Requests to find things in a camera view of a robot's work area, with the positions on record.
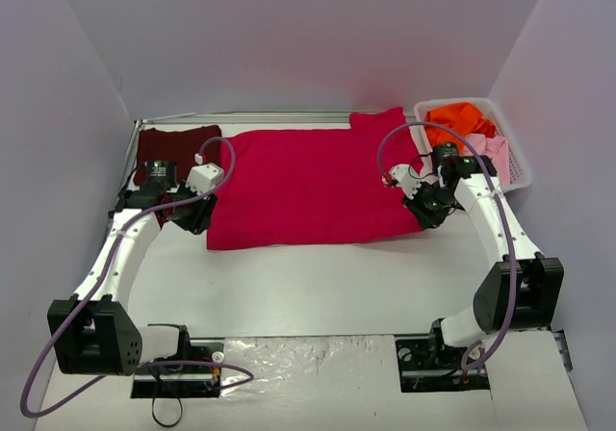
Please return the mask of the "crimson red t-shirt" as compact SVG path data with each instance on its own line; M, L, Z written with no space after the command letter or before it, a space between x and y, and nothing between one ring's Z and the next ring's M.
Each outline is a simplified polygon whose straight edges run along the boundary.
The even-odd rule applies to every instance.
M231 138L235 169L217 192L211 251L381 241L421 232L379 168L422 164L401 108L354 113L346 129L256 130Z

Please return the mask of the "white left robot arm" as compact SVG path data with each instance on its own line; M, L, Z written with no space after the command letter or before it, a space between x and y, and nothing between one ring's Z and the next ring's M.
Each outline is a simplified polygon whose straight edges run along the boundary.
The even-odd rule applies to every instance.
M64 374L130 376L160 360L172 371L193 362L183 325L139 327L128 299L148 248L167 223L194 235L211 224L215 189L224 171L213 163L193 166L186 180L172 162L149 162L135 190L123 188L111 210L112 228L88 276L68 299L52 302L47 320Z

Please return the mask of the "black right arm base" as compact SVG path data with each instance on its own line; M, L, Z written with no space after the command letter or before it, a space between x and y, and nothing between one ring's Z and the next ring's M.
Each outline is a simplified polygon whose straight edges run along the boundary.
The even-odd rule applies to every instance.
M488 391L485 372L461 367L462 347L446 346L442 320L432 322L426 334L395 336L398 379L403 393L462 393Z

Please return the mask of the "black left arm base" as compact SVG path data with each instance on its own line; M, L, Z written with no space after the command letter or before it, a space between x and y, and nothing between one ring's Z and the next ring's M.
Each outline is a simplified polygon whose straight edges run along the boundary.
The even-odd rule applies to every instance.
M133 399L150 400L150 415L162 429L171 429L181 422L184 415L184 399L220 397L221 368L202 366L202 363L224 360L221 340L193 342L186 326L169 324L168 327L179 329L178 352L170 359L158 358L155 362L174 361L174 364L139 367L133 377L130 395ZM162 399L170 399L175 403L177 406L175 418L158 416L156 402Z

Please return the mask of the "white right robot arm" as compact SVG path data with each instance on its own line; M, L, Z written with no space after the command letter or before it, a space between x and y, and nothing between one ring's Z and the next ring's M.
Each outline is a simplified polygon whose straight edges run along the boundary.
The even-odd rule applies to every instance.
M564 278L557 258L548 258L528 237L501 191L491 160L461 156L450 143L431 155L434 174L420 178L411 165L390 170L401 188L402 203L423 229L436 229L460 208L471 220L484 247L490 270L469 309L438 321L436 336L426 344L429 360L447 367L462 347L483 341L501 328L527 330L552 324Z

